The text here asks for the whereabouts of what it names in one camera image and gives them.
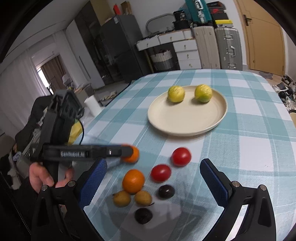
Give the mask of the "person's left hand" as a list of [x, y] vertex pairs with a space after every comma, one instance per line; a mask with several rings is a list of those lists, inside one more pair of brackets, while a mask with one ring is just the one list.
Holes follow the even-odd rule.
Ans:
[[29, 168], [30, 184], [37, 193], [40, 192], [43, 185], [48, 185], [49, 187], [55, 186], [56, 188], [64, 187], [69, 181], [73, 179], [73, 176], [74, 169], [69, 168], [65, 172], [65, 178], [55, 184], [48, 170], [38, 162], [32, 163]]

